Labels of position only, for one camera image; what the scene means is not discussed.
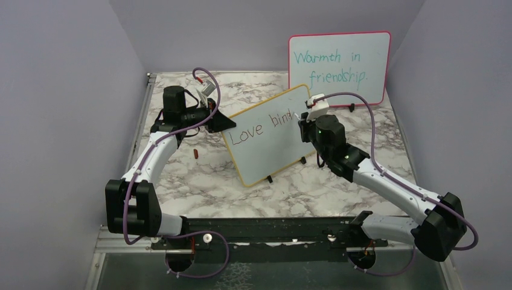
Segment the yellow framed whiteboard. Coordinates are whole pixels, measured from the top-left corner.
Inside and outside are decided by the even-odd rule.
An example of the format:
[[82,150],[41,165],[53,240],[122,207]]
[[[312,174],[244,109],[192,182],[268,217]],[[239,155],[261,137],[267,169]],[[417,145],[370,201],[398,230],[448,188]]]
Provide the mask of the yellow framed whiteboard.
[[236,127],[224,130],[222,137],[245,187],[315,151],[301,141],[299,120],[293,115],[306,111],[309,98],[309,88],[302,84],[230,116]]

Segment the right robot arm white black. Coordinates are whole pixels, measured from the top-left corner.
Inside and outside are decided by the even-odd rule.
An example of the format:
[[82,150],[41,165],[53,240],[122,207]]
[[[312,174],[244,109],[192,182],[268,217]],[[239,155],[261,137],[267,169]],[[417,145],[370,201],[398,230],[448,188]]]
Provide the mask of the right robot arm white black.
[[368,153],[346,141],[345,128],[336,116],[308,117],[309,113],[304,112],[298,121],[301,139],[314,146],[332,173],[377,193],[407,214],[395,217],[361,213],[348,230],[353,244],[362,246],[371,239],[407,243],[437,262],[445,261],[457,249],[467,232],[457,195],[448,192],[441,196],[420,189],[373,162]]

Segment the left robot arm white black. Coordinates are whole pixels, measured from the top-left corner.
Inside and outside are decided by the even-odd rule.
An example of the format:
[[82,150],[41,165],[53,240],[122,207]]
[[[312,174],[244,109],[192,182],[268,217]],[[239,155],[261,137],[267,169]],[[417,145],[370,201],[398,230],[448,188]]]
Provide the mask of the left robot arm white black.
[[196,90],[197,105],[188,107],[182,86],[164,88],[163,108],[150,128],[149,141],[142,154],[121,177],[105,186],[107,227],[111,233],[142,237],[167,236],[175,248],[187,245],[190,232],[180,216],[164,214],[156,196],[155,185],[161,173],[189,130],[204,127],[209,133],[234,128],[236,123],[222,114],[210,95],[218,92],[211,81]]

